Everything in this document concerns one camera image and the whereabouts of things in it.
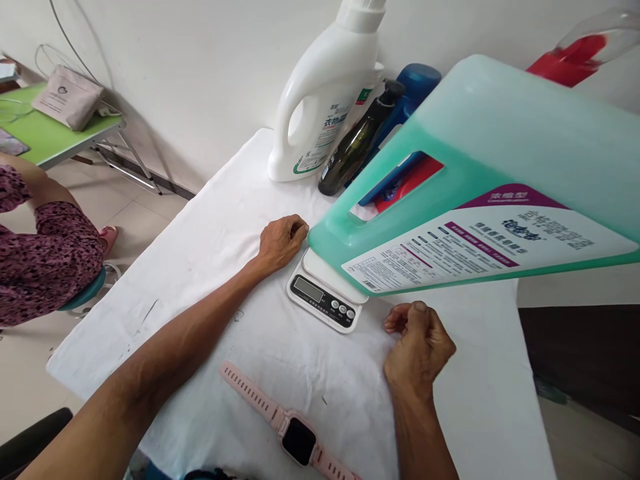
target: dark glass bottle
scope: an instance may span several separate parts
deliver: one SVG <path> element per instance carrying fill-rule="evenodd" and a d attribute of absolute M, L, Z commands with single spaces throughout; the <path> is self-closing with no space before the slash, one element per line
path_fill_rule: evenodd
<path fill-rule="evenodd" d="M 385 91 L 376 98 L 367 112 L 345 135 L 322 172 L 318 190 L 335 195 L 358 171 L 369 156 L 376 134 L 402 97 L 405 86 L 396 80 L 385 80 Z"/>

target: table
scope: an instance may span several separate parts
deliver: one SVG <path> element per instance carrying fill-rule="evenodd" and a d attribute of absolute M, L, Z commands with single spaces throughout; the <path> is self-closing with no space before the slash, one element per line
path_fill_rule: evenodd
<path fill-rule="evenodd" d="M 258 251 L 268 221 L 315 224 L 333 200 L 317 178 L 272 183 L 273 132 L 258 131 L 189 202 L 54 352 L 48 372 L 82 399 L 162 325 L 230 278 Z M 261 480 L 319 479 L 285 456 L 275 433 L 219 376 L 236 364 L 271 398 L 303 412 L 324 444 L 365 480 L 398 478 L 391 398 L 382 364 L 396 339 L 390 305 L 371 298 L 340 335 L 285 293 L 298 259 L 262 282 L 197 374 L 162 409 L 140 448 L 175 479 L 203 466 Z M 436 308 L 458 346 L 435 403 L 460 477 L 554 479 L 515 304 L 516 281 L 389 298 Z"/>
<path fill-rule="evenodd" d="M 18 90 L 13 90 L 0 95 L 0 99 L 17 100 L 31 104 L 36 96 L 44 88 L 41 83 Z M 50 118 L 44 113 L 33 110 L 10 123 L 0 123 L 0 127 L 8 131 L 21 142 L 28 145 L 31 150 L 23 153 L 20 157 L 31 163 L 38 165 L 44 170 L 48 170 L 58 163 L 77 155 L 90 147 L 97 145 L 108 147 L 113 151 L 114 147 L 130 151 L 140 168 L 142 168 L 146 179 L 124 170 L 120 165 L 108 160 L 98 151 L 101 158 L 111 167 L 120 170 L 130 178 L 156 190 L 160 193 L 158 186 L 153 180 L 149 170 L 142 162 L 138 152 L 124 133 L 126 123 L 122 115 L 113 117 L 100 117 L 94 115 L 90 118 L 87 126 L 82 131 L 72 131 L 62 123 Z M 124 145 L 118 145 L 107 141 L 112 135 L 118 135 Z"/>

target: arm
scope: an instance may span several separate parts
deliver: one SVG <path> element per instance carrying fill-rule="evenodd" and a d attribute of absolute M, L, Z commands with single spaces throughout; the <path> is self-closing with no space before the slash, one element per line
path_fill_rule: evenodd
<path fill-rule="evenodd" d="M 385 328 L 402 334 L 385 362 L 401 477 L 458 480 L 433 403 L 433 381 L 455 345 L 435 310 L 420 301 L 392 308 Z"/>
<path fill-rule="evenodd" d="M 121 480 L 160 408 L 207 360 L 253 288 L 292 260 L 308 230 L 297 215 L 271 222 L 258 256 L 138 348 L 20 479 Z"/>
<path fill-rule="evenodd" d="M 31 162 L 0 153 L 0 165 L 8 165 L 20 174 L 31 194 L 31 199 L 27 203 L 32 210 L 52 201 L 66 201 L 81 210 L 69 190 L 56 180 L 50 179 L 44 170 Z"/>

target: person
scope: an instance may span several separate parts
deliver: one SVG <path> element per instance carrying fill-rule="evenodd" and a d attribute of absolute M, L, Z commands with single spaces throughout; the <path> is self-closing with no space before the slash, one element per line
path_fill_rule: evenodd
<path fill-rule="evenodd" d="M 300 250 L 309 226 L 292 215 L 268 224 L 258 255 L 214 292 L 164 325 L 96 390 L 20 480 L 121 480 L 160 408 L 207 360 L 234 312 L 260 282 Z M 455 346 L 423 302 L 392 308 L 384 322 L 400 333 L 384 364 L 395 411 L 403 479 L 455 480 L 433 404 L 433 380 Z M 222 471 L 189 479 L 228 478 Z"/>
<path fill-rule="evenodd" d="M 37 234 L 0 225 L 0 327 L 58 310 L 100 272 L 117 229 L 98 232 L 72 194 L 30 162 L 0 153 L 0 213 L 27 202 Z"/>

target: hand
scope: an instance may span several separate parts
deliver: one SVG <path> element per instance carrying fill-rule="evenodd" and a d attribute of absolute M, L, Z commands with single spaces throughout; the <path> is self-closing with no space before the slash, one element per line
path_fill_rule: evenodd
<path fill-rule="evenodd" d="M 307 222 L 298 215 L 269 222 L 260 235 L 260 252 L 252 260 L 256 268 L 268 277 L 287 266 L 300 251 L 308 232 Z"/>
<path fill-rule="evenodd" d="M 424 302 L 401 303 L 389 312 L 385 330 L 402 334 L 385 360 L 392 393 L 430 399 L 433 381 L 456 350 L 440 317 Z"/>

